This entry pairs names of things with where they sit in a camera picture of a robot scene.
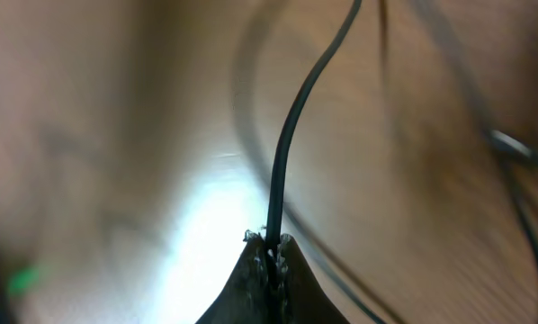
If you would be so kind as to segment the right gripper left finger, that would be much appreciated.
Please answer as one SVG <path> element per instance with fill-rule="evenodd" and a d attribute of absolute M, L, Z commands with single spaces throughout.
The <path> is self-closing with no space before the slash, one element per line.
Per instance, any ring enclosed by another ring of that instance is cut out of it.
<path fill-rule="evenodd" d="M 263 324 L 269 320 L 264 240 L 247 230 L 246 245 L 229 279 L 196 324 Z"/>

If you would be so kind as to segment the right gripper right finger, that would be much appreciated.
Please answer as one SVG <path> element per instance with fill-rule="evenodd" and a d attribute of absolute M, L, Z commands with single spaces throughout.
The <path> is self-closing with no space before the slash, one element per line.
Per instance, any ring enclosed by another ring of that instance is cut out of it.
<path fill-rule="evenodd" d="M 322 290 L 292 235 L 281 235 L 278 257 L 286 323 L 348 324 L 345 316 Z"/>

